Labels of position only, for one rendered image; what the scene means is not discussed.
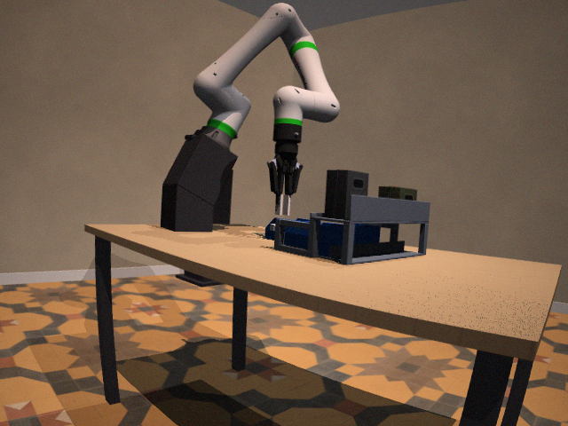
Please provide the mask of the blue bin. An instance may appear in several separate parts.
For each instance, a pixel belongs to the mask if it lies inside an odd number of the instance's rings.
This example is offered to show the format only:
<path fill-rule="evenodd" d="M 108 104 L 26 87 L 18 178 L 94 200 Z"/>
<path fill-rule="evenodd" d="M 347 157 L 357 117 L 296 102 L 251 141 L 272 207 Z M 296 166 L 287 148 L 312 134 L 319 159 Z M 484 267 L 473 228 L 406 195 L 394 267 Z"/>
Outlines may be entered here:
<path fill-rule="evenodd" d="M 276 219 L 283 219 L 283 218 L 277 218 L 275 217 L 270 224 L 275 224 Z M 297 220 L 294 221 L 301 221 L 301 222 L 307 222 L 310 223 L 310 219 L 302 219 L 302 218 L 298 218 Z M 270 231 L 270 224 L 268 226 L 265 227 L 265 238 L 269 239 L 269 240 L 274 240 L 274 236 L 275 236 L 275 231 Z M 290 226 L 285 226 L 285 234 L 291 229 L 292 227 Z"/>
<path fill-rule="evenodd" d="M 354 244 L 380 241 L 381 226 L 355 224 Z"/>
<path fill-rule="evenodd" d="M 308 249 L 309 230 L 292 227 L 284 237 L 284 245 Z M 319 255 L 328 256 L 329 246 L 343 244 L 343 225 L 322 223 L 319 231 Z"/>

